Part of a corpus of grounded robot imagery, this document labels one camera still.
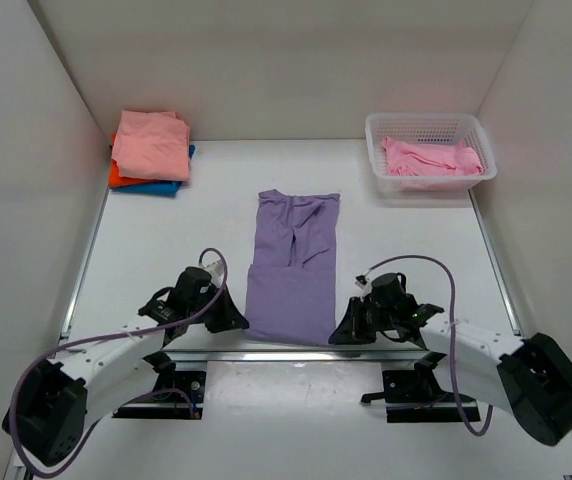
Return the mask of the purple t-shirt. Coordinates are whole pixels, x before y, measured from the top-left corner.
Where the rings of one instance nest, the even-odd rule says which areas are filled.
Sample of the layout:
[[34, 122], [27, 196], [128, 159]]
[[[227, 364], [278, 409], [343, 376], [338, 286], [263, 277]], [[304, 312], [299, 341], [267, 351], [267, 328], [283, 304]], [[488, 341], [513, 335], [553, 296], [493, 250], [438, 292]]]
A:
[[336, 328], [338, 193], [258, 194], [248, 270], [247, 333], [271, 343], [323, 346]]

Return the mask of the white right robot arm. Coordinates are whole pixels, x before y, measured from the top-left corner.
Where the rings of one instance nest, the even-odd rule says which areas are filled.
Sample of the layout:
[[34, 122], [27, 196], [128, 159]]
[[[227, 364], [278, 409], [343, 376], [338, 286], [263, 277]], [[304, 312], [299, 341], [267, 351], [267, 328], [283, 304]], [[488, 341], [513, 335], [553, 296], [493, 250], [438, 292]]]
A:
[[553, 338], [504, 336], [446, 319], [444, 308], [407, 292], [402, 273], [358, 281], [364, 293], [350, 298], [330, 344], [369, 345], [382, 335], [425, 352], [412, 368], [385, 372], [383, 391], [363, 395], [362, 403], [410, 407], [408, 419], [420, 421], [418, 410], [440, 401], [480, 401], [511, 414], [547, 446], [572, 430], [572, 361]]

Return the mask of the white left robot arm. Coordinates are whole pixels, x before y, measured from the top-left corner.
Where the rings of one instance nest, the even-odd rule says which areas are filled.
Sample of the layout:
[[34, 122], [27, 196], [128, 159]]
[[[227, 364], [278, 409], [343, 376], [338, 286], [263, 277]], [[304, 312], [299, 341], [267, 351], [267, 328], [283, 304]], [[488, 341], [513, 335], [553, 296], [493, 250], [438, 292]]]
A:
[[36, 476], [50, 479], [76, 458], [105, 416], [174, 389], [166, 347], [193, 324], [211, 333], [249, 324], [227, 289], [224, 260], [186, 268], [175, 285], [153, 294], [117, 333], [68, 343], [71, 354], [51, 350], [21, 374], [2, 428]]

